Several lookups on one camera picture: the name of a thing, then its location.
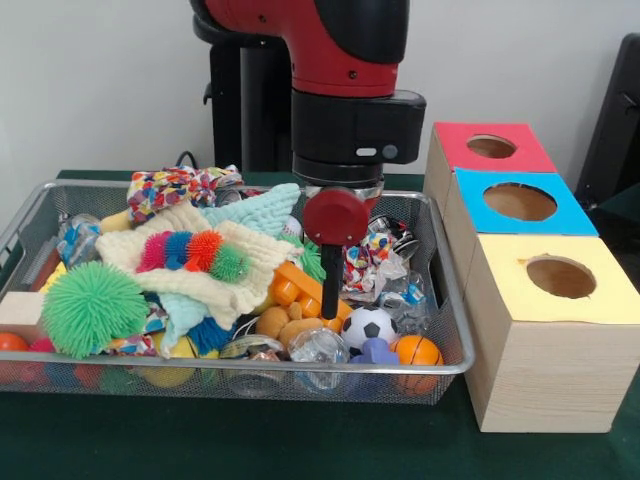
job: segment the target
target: teddy bear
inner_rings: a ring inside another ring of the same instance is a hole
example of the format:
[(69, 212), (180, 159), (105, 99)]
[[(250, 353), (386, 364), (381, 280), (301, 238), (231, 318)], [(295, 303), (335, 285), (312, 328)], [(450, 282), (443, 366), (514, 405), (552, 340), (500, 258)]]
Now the teddy bear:
[(282, 306), (267, 308), (256, 322), (256, 333), (278, 340), (285, 348), (300, 332), (321, 328), (319, 318), (302, 318), (302, 307), (293, 302), (289, 308)]

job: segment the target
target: spiky caterpillar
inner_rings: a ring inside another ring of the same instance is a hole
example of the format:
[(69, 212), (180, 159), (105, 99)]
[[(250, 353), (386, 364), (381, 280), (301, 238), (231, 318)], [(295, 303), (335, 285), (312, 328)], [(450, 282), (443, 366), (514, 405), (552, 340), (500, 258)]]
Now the spiky caterpillar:
[(236, 283), (247, 276), (249, 258), (214, 231), (161, 232), (147, 239), (137, 272), (156, 268), (208, 272), (217, 280)]

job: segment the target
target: round hole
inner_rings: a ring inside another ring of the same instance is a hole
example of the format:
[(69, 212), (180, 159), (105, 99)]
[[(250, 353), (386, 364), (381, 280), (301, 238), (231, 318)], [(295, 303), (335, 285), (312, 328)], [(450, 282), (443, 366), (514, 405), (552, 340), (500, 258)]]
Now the round hole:
[(556, 297), (582, 298), (596, 289), (589, 269), (569, 258), (533, 258), (527, 264), (527, 274), (538, 288)]
[(551, 195), (530, 185), (501, 183), (484, 192), (489, 208), (511, 218), (541, 222), (556, 213), (558, 205)]
[(475, 135), (469, 139), (467, 147), (472, 152), (487, 158), (509, 158), (517, 150), (509, 140), (495, 135)]

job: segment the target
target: green spiky ball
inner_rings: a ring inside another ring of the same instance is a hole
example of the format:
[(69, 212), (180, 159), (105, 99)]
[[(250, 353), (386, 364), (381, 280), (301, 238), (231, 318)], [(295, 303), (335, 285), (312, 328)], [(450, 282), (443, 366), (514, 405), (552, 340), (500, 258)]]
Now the green spiky ball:
[(297, 248), (304, 248), (304, 252), (300, 256), (302, 270), (316, 282), (324, 282), (324, 279), (327, 278), (327, 273), (324, 271), (324, 268), (322, 268), (320, 252), (317, 245), (311, 242), (302, 243), (302, 240), (292, 235), (280, 235), (280, 239), (289, 242)]
[(221, 245), (209, 274), (221, 282), (238, 283), (249, 273), (249, 257), (237, 248)]
[(113, 338), (140, 333), (149, 307), (125, 273), (98, 262), (79, 265), (51, 287), (43, 325), (61, 353), (83, 358)]

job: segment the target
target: orange basketball toy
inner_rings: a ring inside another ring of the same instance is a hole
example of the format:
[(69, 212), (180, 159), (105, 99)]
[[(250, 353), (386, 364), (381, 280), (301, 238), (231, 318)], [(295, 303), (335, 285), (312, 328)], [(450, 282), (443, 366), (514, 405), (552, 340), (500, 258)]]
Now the orange basketball toy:
[[(391, 351), (398, 354), (403, 365), (444, 365), (438, 347), (428, 338), (420, 335), (402, 337), (391, 345)], [(426, 395), (438, 385), (435, 375), (400, 375), (396, 387), (409, 396)]]

